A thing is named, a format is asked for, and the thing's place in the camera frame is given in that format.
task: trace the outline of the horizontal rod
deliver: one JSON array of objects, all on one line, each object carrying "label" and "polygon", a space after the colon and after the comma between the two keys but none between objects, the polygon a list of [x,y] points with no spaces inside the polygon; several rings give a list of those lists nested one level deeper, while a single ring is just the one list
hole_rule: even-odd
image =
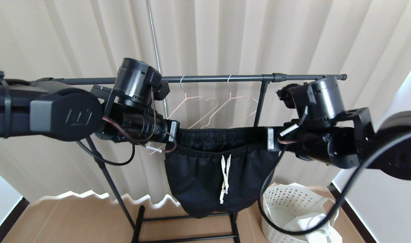
[{"label": "horizontal rod", "polygon": [[[211,216],[225,216],[230,215],[230,213],[216,213],[216,214],[209,214],[207,217]],[[141,219],[142,222],[145,221],[160,221],[160,220],[173,220],[173,219],[185,219],[185,218],[193,218],[192,216],[173,216],[173,217],[152,217],[152,218],[143,218]]]},{"label": "horizontal rod", "polygon": [[[323,78],[325,75],[287,75],[287,74],[259,74],[259,75],[232,75],[229,82],[272,82],[278,83],[286,80],[317,80]],[[338,74],[336,76],[338,80],[346,80],[346,74]],[[179,83],[183,76],[167,76],[162,77],[162,81],[168,83]],[[216,76],[184,76],[183,83],[202,83],[202,82],[227,82],[229,75],[216,75]],[[69,79],[52,79],[61,83],[70,85],[88,85],[88,84],[114,84],[115,78],[69,78]]]},{"label": "horizontal rod", "polygon": [[193,237],[193,238],[173,239],[173,240],[141,241],[140,243],[175,243],[175,242],[188,242],[188,241],[197,241],[197,240],[218,240],[218,239],[227,239],[227,238],[235,238],[235,237],[236,237],[235,235],[222,235],[222,236]]}]

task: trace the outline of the white cloth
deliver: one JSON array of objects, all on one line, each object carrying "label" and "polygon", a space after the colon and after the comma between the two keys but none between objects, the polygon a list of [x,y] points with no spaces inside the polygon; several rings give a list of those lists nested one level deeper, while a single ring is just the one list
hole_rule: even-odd
[{"label": "white cloth", "polygon": [[[326,215],[323,213],[310,213],[296,217],[284,226],[288,231],[304,231],[317,225]],[[330,223],[326,223],[318,230],[305,235],[309,243],[342,243],[341,235]]]},{"label": "white cloth", "polygon": [[222,183],[222,191],[221,191],[221,204],[224,203],[224,195],[228,194],[228,188],[229,188],[229,172],[230,172],[230,166],[231,166],[231,155],[228,157],[228,160],[225,161],[225,157],[222,155],[222,160],[221,160],[221,165],[222,165],[222,174],[224,175],[224,182]]}]

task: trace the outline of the wooden floor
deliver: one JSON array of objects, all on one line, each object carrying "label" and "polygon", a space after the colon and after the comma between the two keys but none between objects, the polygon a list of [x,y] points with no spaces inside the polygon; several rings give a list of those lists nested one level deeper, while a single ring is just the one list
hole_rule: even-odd
[{"label": "wooden floor", "polygon": [[[326,188],[315,188],[320,195],[333,197]],[[150,200],[133,202],[126,198],[128,210],[136,219],[140,205],[146,207],[146,217],[186,215],[183,209],[167,198],[160,206]],[[242,243],[267,243],[261,230],[261,215],[253,204],[239,213],[237,226]],[[341,211],[335,229],[344,243],[364,243],[347,215]],[[230,234],[229,217],[207,217],[146,222],[142,225],[140,241],[167,240],[193,236]],[[97,195],[85,198],[69,196],[64,199],[41,199],[31,203],[10,230],[4,243],[75,243],[114,242],[128,243],[133,230],[120,206],[109,198]],[[204,243],[232,243],[233,239],[208,240]]]}]

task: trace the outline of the clothes hanger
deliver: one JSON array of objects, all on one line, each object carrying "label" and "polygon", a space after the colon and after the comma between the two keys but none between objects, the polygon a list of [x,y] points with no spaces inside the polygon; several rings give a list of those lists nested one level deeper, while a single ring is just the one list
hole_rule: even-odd
[{"label": "clothes hanger", "polygon": [[199,99],[199,98],[202,98],[202,99],[204,99],[205,101],[208,101],[208,100],[210,100],[210,99],[212,99],[212,100],[215,100],[216,101],[216,106],[213,108],[213,109],[211,109],[207,114],[205,114],[203,117],[201,117],[201,119],[199,119],[196,123],[194,123],[192,126],[189,126],[188,127],[188,129],[191,129],[191,128],[193,128],[196,124],[198,124],[201,120],[203,120],[204,118],[206,118],[208,115],[210,115],[210,113],[211,112],[213,112],[218,106],[219,106],[219,101],[216,99],[216,98],[212,98],[212,97],[210,97],[210,98],[205,98],[205,97],[203,97],[203,96],[195,96],[195,97],[187,97],[187,93],[186,93],[186,90],[183,88],[183,86],[181,85],[181,82],[183,81],[183,78],[184,78],[185,76],[183,76],[181,79],[180,79],[180,88],[183,90],[183,92],[184,92],[184,100],[183,101],[181,101],[181,103],[173,110],[173,112],[171,112],[171,114],[168,116],[168,119],[181,107],[181,105],[182,104],[184,104],[187,100],[191,100],[191,99]]},{"label": "clothes hanger", "polygon": [[233,75],[233,74],[231,74],[231,75],[228,77],[228,80],[227,80],[227,86],[228,86],[228,89],[230,90],[230,98],[229,98],[221,107],[219,107],[219,109],[217,109],[217,110],[210,116],[207,125],[202,126],[201,129],[209,126],[209,125],[210,125],[210,122],[211,122],[211,119],[213,118],[213,116],[216,115],[216,113],[217,113],[218,111],[220,111],[220,109],[222,109],[222,107],[224,107],[229,101],[235,100],[235,99],[239,99],[239,98],[246,98],[246,99],[248,100],[249,97],[246,97],[246,96],[232,97],[232,91],[231,91],[231,88],[230,88],[230,78],[231,78],[232,75]]},{"label": "clothes hanger", "polygon": [[[254,100],[254,101],[258,104],[258,100],[256,100],[255,98],[250,97],[250,99]],[[250,113],[249,115],[247,115],[247,117],[246,117],[244,120],[247,120],[247,118],[251,117],[251,116],[252,116],[253,114],[255,114],[255,113],[256,113],[256,109],[255,109],[252,113]]]}]

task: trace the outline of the hanger hook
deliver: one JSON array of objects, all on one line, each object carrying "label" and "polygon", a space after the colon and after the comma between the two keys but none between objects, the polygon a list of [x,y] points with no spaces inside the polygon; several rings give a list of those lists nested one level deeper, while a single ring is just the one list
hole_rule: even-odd
[{"label": "hanger hook", "polygon": [[231,74],[231,75],[228,77],[228,80],[227,80],[227,86],[228,86],[228,89],[230,90],[230,93],[232,93],[231,88],[230,88],[230,78],[232,77],[232,75],[233,75],[233,74]]},{"label": "hanger hook", "polygon": [[181,85],[181,81],[183,81],[183,78],[184,78],[185,76],[182,76],[181,79],[180,79],[180,88],[184,91],[184,94],[186,93],[186,91],[183,89],[183,86]]}]

